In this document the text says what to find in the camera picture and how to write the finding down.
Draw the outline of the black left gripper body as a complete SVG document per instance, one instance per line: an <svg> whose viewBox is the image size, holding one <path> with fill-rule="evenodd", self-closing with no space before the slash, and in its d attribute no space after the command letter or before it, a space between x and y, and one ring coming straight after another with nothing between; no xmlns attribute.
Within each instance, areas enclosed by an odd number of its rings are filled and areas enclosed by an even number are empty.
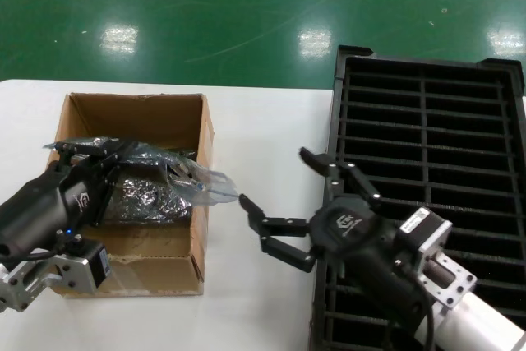
<svg viewBox="0 0 526 351"><path fill-rule="evenodd" d="M57 248L58 232L93 223L106 198L106 177L85 166L50 164L1 204L1 255Z"/></svg>

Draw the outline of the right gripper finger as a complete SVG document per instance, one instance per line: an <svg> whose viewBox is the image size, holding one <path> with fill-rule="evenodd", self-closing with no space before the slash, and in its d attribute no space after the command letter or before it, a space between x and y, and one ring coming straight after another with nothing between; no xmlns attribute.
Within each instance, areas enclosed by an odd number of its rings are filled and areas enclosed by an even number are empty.
<svg viewBox="0 0 526 351"><path fill-rule="evenodd" d="M347 182L371 208L380 206L381 194L355 163L339 164L326 153L315 154L302 147L299 156L303 163L325 179L332 197L340 196L339 188Z"/></svg>
<svg viewBox="0 0 526 351"><path fill-rule="evenodd" d="M305 238L310 234L306 219L268 217L264 211L246 195L239 196L239 204L247 214L249 227L258 235L261 251L296 269L311 273L316 263L316 249L305 252L277 237Z"/></svg>

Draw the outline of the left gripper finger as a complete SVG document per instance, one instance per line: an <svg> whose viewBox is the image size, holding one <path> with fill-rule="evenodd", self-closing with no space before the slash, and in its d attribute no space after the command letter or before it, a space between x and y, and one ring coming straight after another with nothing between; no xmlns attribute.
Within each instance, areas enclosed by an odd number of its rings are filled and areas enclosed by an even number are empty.
<svg viewBox="0 0 526 351"><path fill-rule="evenodd" d="M92 225L94 227L99 227L103 222L104 213L108 207L120 173L121 166L119 164L113 166L109 171L104 172L101 182L97 186L97 199L95 200L94 216L92 219Z"/></svg>
<svg viewBox="0 0 526 351"><path fill-rule="evenodd" d="M53 143L53 150L58 153L59 162L66 166L78 164L82 159L117 164L133 149L133 141L104 136L70 139Z"/></svg>

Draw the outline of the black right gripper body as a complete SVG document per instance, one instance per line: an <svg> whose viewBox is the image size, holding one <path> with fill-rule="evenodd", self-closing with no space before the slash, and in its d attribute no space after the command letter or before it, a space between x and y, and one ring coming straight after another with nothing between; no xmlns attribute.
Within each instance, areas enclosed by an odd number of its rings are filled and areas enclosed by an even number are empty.
<svg viewBox="0 0 526 351"><path fill-rule="evenodd" d="M420 326L426 313L422 292L395 269L405 261L395 245L397 228L356 197L338 197L310 220L311 243L334 270L386 317L400 326Z"/></svg>

